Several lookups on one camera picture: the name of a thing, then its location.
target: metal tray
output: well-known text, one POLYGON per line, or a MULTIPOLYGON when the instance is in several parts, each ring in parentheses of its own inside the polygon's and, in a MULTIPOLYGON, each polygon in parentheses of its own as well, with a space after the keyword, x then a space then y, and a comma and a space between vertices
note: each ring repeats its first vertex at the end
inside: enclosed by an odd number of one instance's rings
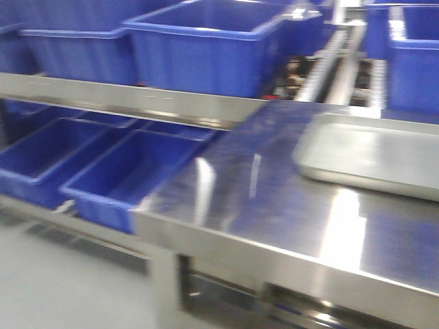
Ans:
POLYGON ((439 125, 318 114, 293 158, 316 180, 439 201, 439 125))

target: blue storage tub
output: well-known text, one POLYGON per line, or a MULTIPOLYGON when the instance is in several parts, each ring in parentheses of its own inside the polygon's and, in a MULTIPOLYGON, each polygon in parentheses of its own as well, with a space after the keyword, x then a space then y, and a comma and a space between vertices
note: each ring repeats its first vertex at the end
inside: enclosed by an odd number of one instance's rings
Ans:
POLYGON ((5 132, 9 143, 16 142, 37 129, 51 123, 53 120, 59 118, 77 118, 82 114, 82 111, 73 110, 71 108, 59 108, 51 106, 41 108, 41 105, 39 106, 39 111, 23 115, 18 120, 8 120, 6 122, 5 132))
POLYGON ((136 84, 137 70, 125 29, 75 32, 24 29, 42 69, 49 77, 136 84))
POLYGON ((143 129, 149 132, 172 134, 178 137, 189 138, 196 141, 209 141, 217 132, 216 130, 208 128, 191 127, 190 125, 179 125, 177 123, 158 121, 147 123, 143 129))
POLYGON ((289 5, 283 43, 287 56, 313 56, 330 39, 334 0, 265 0, 267 3, 289 5))
POLYGON ((3 99, 3 104, 6 118, 13 122, 47 107, 46 105, 11 99, 3 99))
POLYGON ((0 26, 20 23, 16 12, 16 0, 0 0, 0 26))
POLYGON ((439 0, 376 0, 366 5, 367 28, 363 47, 368 58, 387 59, 389 48, 389 8, 413 3, 439 3, 439 0))
POLYGON ((324 16, 312 4, 290 5, 283 14, 285 28, 282 43, 287 56, 312 56, 323 48, 328 35, 324 33, 324 16))
POLYGON ((388 108, 439 113, 439 5, 391 8, 388 108))
POLYGON ((19 35, 19 23, 0 27, 0 72, 34 74, 38 65, 25 38, 19 35))
POLYGON ((282 56, 284 6, 188 0, 124 23, 139 76, 148 86, 258 96, 282 56))
POLYGON ((90 121, 59 119, 6 147, 0 152, 0 193, 56 208, 66 199, 60 186, 117 142, 102 138, 109 131, 90 121))
POLYGON ((105 123, 115 128, 139 129, 142 125, 144 125, 142 120, 99 112, 85 112, 80 116, 79 119, 105 123))
POLYGON ((81 218, 132 234, 129 210, 196 155, 200 142, 137 130, 69 180, 61 191, 81 218))
POLYGON ((15 0, 29 29, 110 31, 122 21, 168 5, 167 0, 15 0))

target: stainless steel countertop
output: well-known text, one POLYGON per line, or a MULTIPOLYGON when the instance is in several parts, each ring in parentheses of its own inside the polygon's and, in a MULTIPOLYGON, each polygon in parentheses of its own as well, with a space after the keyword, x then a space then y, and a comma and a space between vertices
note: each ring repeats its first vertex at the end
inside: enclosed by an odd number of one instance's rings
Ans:
POLYGON ((135 210, 138 234, 388 321, 437 328, 439 204, 300 176, 292 151, 318 112, 439 123, 270 102, 146 197, 135 210))

